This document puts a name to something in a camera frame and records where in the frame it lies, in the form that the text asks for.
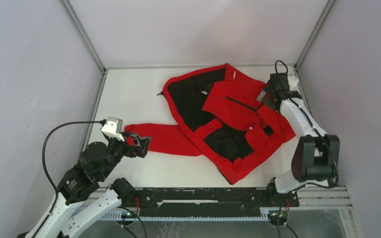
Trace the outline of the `red jacket black lining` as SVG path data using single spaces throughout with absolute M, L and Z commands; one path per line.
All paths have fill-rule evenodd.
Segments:
M 125 131 L 150 136 L 149 150 L 207 157 L 235 184 L 295 137 L 285 117 L 257 100 L 265 83 L 230 64 L 170 78 L 161 94 L 174 125 L 130 124 Z

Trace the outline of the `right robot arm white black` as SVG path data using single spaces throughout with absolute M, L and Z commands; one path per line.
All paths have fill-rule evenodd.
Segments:
M 285 72 L 271 74 L 258 97 L 284 116 L 298 138 L 290 170 L 268 184 L 267 201 L 272 206 L 280 206 L 288 195 L 307 185 L 334 188 L 339 182 L 340 139 L 314 120 L 302 95 L 291 88 L 292 78 Z

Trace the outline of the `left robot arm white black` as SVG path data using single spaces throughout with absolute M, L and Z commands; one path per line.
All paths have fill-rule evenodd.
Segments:
M 118 178 L 97 201 L 76 215 L 73 213 L 99 189 L 123 157 L 144 158 L 152 138 L 136 133 L 122 133 L 127 141 L 109 138 L 108 143 L 93 142 L 79 154 L 78 162 L 69 169 L 58 185 L 55 196 L 36 226 L 20 238 L 76 238 L 98 221 L 105 213 L 120 207 L 131 206 L 135 201 L 135 188 L 126 178 Z

